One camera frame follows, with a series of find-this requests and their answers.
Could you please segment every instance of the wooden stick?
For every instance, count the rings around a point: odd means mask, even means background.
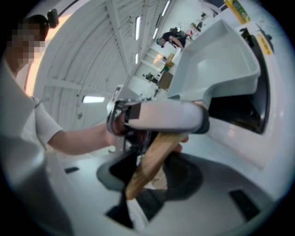
[[[157,135],[126,187],[127,200],[134,199],[140,193],[142,188],[157,174],[168,155],[187,136],[187,133],[159,133]]]
[[[158,173],[152,179],[151,184],[155,189],[167,190],[167,178],[163,166],[160,167]]]

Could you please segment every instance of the fluorescent light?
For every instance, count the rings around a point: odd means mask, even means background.
[[[139,28],[140,28],[140,17],[136,17],[135,40],[138,40],[139,39]]]
[[[138,53],[135,55],[135,65],[138,63]]]
[[[166,11],[167,11],[167,8],[168,8],[169,4],[170,4],[170,0],[166,3],[166,6],[165,6],[164,11],[163,11],[163,13],[162,13],[162,16],[165,15],[165,13],[166,13]]]
[[[104,100],[104,97],[84,96],[82,99],[82,103],[103,102]]]
[[[153,34],[153,39],[155,39],[159,28],[156,28],[155,33]]]

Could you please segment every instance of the black opening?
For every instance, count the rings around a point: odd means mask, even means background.
[[[223,12],[225,9],[227,9],[227,5],[224,5],[220,8],[220,10]]]
[[[69,168],[66,168],[66,169],[65,169],[65,172],[66,172],[67,174],[70,174],[70,173],[73,173],[73,172],[78,171],[78,170],[79,170],[78,167],[69,167]]]
[[[263,133],[270,104],[269,78],[263,53],[256,38],[247,33],[244,38],[254,52],[261,70],[254,94],[213,98],[209,115],[256,133]]]
[[[247,221],[259,214],[260,210],[242,190],[231,191],[229,195]]]

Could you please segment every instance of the yellow label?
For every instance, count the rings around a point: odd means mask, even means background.
[[[224,3],[228,6],[229,9],[232,10],[232,12],[241,24],[245,24],[251,21],[249,15],[238,0],[224,0]]]
[[[258,34],[257,36],[262,44],[262,50],[263,50],[264,55],[272,55],[271,48],[269,47],[267,40],[263,36],[263,34]]]

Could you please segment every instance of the arched ceiling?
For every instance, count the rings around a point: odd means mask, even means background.
[[[166,0],[91,0],[74,12],[46,48],[34,96],[65,129],[94,126],[106,118],[106,104],[118,84],[126,84],[152,43]],[[135,40],[135,18],[141,16]],[[104,96],[83,104],[84,95]]]

